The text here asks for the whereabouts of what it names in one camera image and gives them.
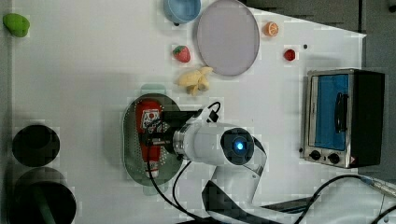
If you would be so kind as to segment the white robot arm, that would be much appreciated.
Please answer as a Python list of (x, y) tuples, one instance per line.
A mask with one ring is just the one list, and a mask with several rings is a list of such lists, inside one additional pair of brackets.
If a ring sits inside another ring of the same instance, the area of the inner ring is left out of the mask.
[(318, 188), (306, 203), (291, 213), (252, 204), (267, 155), (247, 130), (218, 123), (212, 110), (197, 112), (144, 109), (135, 114), (146, 174), (153, 185), (159, 176), (160, 149), (178, 160), (215, 167), (202, 192), (206, 212), (221, 222), (244, 224), (302, 224), (320, 193), (345, 178), (337, 176)]

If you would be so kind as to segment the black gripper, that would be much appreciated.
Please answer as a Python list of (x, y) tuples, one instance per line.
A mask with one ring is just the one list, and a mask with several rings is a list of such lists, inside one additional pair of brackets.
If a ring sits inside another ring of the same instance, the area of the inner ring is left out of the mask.
[(163, 111), (160, 118), (154, 121), (156, 126), (161, 125), (160, 133), (144, 134), (143, 138), (147, 141), (147, 146), (164, 147), (168, 153), (176, 155), (174, 147), (174, 134), (180, 131), (186, 121), (195, 115), (194, 111)]

